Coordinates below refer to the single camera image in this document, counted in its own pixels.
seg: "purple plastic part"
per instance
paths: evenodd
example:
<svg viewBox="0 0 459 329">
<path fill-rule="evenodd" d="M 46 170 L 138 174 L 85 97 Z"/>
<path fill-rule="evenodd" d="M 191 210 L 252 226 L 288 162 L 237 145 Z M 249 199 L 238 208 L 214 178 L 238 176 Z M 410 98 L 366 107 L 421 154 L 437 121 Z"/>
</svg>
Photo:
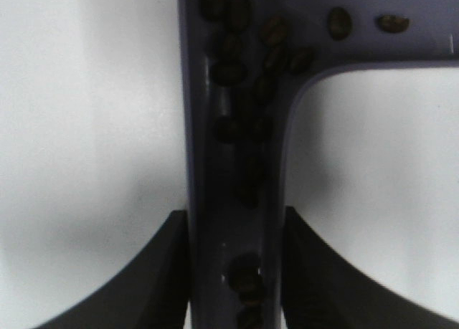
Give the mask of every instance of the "purple plastic part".
<svg viewBox="0 0 459 329">
<path fill-rule="evenodd" d="M 280 327 L 280 251 L 284 220 L 285 146 L 291 118 L 306 90 L 319 80 L 353 70 L 406 67 L 457 67 L 459 43 L 458 0 L 251 0 L 253 18 L 242 34 L 242 60 L 250 76 L 249 87 L 262 72 L 267 51 L 258 39 L 258 28 L 280 14 L 293 25 L 289 45 L 313 46 L 316 60 L 309 72 L 280 78 L 279 95 L 267 107 L 275 119 L 275 132 L 265 147 L 270 182 L 263 188 L 258 209 L 244 209 L 232 195 L 235 173 L 234 146 L 212 137 L 212 123 L 229 115 L 230 92 L 208 77 L 214 59 L 205 52 L 222 24 L 204 21 L 198 0 L 179 0 L 181 50 L 186 108 L 189 166 L 189 230 L 193 291 L 192 325 L 195 329 L 230 329 L 242 309 L 226 281 L 228 264 L 240 254 L 261 257 L 261 272 L 268 291 L 264 328 Z M 340 6 L 353 19 L 352 33 L 333 41 L 326 26 L 329 11 Z M 375 19 L 383 14 L 410 18 L 407 31 L 381 31 Z"/>
</svg>

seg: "white wall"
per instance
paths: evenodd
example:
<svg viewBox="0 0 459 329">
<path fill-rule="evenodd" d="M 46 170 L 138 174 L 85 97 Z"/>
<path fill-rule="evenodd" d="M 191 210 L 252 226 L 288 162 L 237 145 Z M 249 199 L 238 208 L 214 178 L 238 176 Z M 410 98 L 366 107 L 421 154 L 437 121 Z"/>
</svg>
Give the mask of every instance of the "white wall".
<svg viewBox="0 0 459 329">
<path fill-rule="evenodd" d="M 176 0 L 0 0 L 0 328 L 99 288 L 186 208 Z"/>
<path fill-rule="evenodd" d="M 355 267 L 459 320 L 459 70 L 338 75 L 295 113 L 287 204 Z"/>
</svg>

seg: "black curved piece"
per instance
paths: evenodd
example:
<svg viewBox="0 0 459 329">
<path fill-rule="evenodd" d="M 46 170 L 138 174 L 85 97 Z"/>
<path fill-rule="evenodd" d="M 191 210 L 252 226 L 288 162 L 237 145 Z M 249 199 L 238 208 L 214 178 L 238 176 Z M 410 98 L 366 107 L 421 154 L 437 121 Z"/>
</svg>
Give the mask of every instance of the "black curved piece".
<svg viewBox="0 0 459 329">
<path fill-rule="evenodd" d="M 186 212 L 174 211 L 111 281 L 37 329 L 183 328 L 189 275 Z"/>
<path fill-rule="evenodd" d="M 289 329 L 458 329 L 382 287 L 332 250 L 288 207 L 282 305 Z"/>
</svg>

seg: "bean hopper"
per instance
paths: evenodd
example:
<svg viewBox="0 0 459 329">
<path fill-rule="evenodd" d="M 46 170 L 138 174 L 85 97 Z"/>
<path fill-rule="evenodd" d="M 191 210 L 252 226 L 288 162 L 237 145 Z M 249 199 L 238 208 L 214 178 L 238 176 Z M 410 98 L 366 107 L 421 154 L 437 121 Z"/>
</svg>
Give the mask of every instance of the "bean hopper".
<svg viewBox="0 0 459 329">
<path fill-rule="evenodd" d="M 357 268 L 307 224 L 315 207 L 285 199 L 295 175 L 310 177 L 298 186 L 302 204 L 336 180 L 321 169 L 325 133 L 316 128 L 326 112 L 308 91 L 352 72 L 456 67 L 458 0 L 178 0 L 177 8 L 188 208 L 173 211 L 110 281 L 37 328 L 183 328 L 189 302 L 195 329 L 278 329 L 281 311 L 289 329 L 459 328 Z M 295 170 L 301 163 L 311 163 L 308 173 Z"/>
</svg>

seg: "coffee bean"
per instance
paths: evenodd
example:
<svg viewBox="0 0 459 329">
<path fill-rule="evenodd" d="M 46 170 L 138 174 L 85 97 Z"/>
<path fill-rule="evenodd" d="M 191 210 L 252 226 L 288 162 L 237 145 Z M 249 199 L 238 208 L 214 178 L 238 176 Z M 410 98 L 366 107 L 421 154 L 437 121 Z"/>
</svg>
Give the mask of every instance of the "coffee bean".
<svg viewBox="0 0 459 329">
<path fill-rule="evenodd" d="M 384 15 L 377 19 L 380 29 L 388 33 L 402 33 L 408 29 L 410 19 L 395 15 Z"/>
<path fill-rule="evenodd" d="M 264 143 L 271 139 L 271 136 L 273 135 L 273 127 L 274 124 L 272 118 L 259 118 L 253 124 L 250 137 L 256 143 Z"/>
<path fill-rule="evenodd" d="M 256 209 L 258 207 L 257 189 L 251 185 L 240 184 L 235 188 L 235 197 L 246 209 Z"/>
<path fill-rule="evenodd" d="M 352 18 L 340 7 L 333 8 L 328 14 L 328 32 L 335 41 L 347 38 L 352 31 Z"/>
<path fill-rule="evenodd" d="M 228 275 L 229 286 L 237 293 L 252 292 L 262 286 L 258 267 L 240 267 Z"/>
<path fill-rule="evenodd" d="M 214 137 L 220 143 L 235 143 L 244 135 L 242 126 L 229 116 L 222 116 L 215 121 Z"/>
<path fill-rule="evenodd" d="M 260 156 L 248 157 L 243 168 L 244 180 L 252 186 L 259 186 L 267 178 L 265 162 Z"/>
<path fill-rule="evenodd" d="M 248 91 L 239 90 L 232 95 L 232 111 L 241 124 L 248 126 L 255 114 L 255 103 Z"/>
<path fill-rule="evenodd" d="M 252 19 L 252 4 L 249 0 L 228 0 L 225 26 L 230 32 L 241 33 L 249 27 Z"/>
<path fill-rule="evenodd" d="M 237 329 L 262 328 L 263 318 L 261 307 L 247 307 L 237 314 Z"/>
<path fill-rule="evenodd" d="M 311 63 L 314 61 L 314 48 L 301 47 L 292 53 L 290 63 L 288 64 L 288 71 L 292 75 L 299 75 L 309 69 Z"/>
<path fill-rule="evenodd" d="M 242 53 L 243 43 L 239 35 L 229 33 L 219 43 L 217 55 L 225 62 L 231 62 L 239 58 Z"/>
<path fill-rule="evenodd" d="M 207 21 L 215 22 L 222 19 L 226 7 L 227 0 L 199 0 L 199 10 Z"/>
<path fill-rule="evenodd" d="M 280 76 L 288 64 L 289 51 L 284 44 L 273 47 L 263 60 L 263 70 L 267 75 Z"/>
<path fill-rule="evenodd" d="M 268 19 L 260 29 L 260 40 L 268 47 L 274 47 L 284 42 L 290 34 L 290 25 L 281 16 L 274 16 Z"/>
<path fill-rule="evenodd" d="M 253 83 L 252 96 L 258 105 L 271 103 L 278 91 L 278 82 L 275 78 L 261 75 Z"/>
<path fill-rule="evenodd" d="M 239 294 L 239 300 L 245 306 L 257 306 L 263 303 L 265 296 L 265 288 L 261 285 L 256 290 Z"/>
<path fill-rule="evenodd" d="M 210 78 L 223 87 L 241 83 L 247 73 L 246 66 L 241 62 L 218 62 L 210 68 Z"/>
</svg>

